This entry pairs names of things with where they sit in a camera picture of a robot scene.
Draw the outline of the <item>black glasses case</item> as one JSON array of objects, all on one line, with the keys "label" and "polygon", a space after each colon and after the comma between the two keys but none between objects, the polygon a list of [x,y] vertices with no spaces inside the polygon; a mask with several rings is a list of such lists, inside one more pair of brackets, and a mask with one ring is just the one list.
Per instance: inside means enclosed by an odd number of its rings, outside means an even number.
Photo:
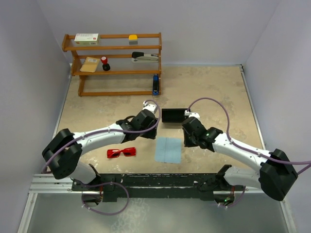
[{"label": "black glasses case", "polygon": [[185,119],[187,108],[163,108],[161,118],[163,123],[182,123]]}]

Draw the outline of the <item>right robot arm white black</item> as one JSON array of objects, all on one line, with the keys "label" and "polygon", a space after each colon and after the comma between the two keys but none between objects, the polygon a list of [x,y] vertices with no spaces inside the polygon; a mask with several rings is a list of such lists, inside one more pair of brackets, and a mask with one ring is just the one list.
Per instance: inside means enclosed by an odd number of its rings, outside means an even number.
[{"label": "right robot arm white black", "polygon": [[200,147],[204,150],[229,156],[247,168],[224,166],[216,178],[221,190],[242,185],[261,189],[270,198],[282,201],[298,178],[298,174],[286,153],[276,149],[262,150],[242,143],[223,131],[206,129],[201,121],[189,117],[182,122],[185,147]]}]

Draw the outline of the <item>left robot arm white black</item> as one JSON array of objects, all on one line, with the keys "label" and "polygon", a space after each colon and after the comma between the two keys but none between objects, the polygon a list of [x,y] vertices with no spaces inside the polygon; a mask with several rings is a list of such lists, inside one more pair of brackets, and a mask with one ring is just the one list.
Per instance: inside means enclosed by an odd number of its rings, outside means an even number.
[{"label": "left robot arm white black", "polygon": [[159,122],[155,113],[155,109],[145,107],[136,116],[128,116],[98,130],[72,133],[62,129],[43,150],[42,156],[55,179],[71,178],[83,183],[88,190],[95,190],[102,181],[101,176],[93,165],[81,162],[80,157],[138,137],[155,139]]}]

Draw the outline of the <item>blue cleaning cloth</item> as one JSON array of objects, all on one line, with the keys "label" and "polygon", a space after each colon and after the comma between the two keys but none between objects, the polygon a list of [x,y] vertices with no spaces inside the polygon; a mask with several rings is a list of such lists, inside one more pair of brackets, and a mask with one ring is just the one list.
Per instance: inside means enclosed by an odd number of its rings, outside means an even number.
[{"label": "blue cleaning cloth", "polygon": [[159,137],[156,140],[155,161],[160,163],[181,163],[182,141],[180,138]]}]

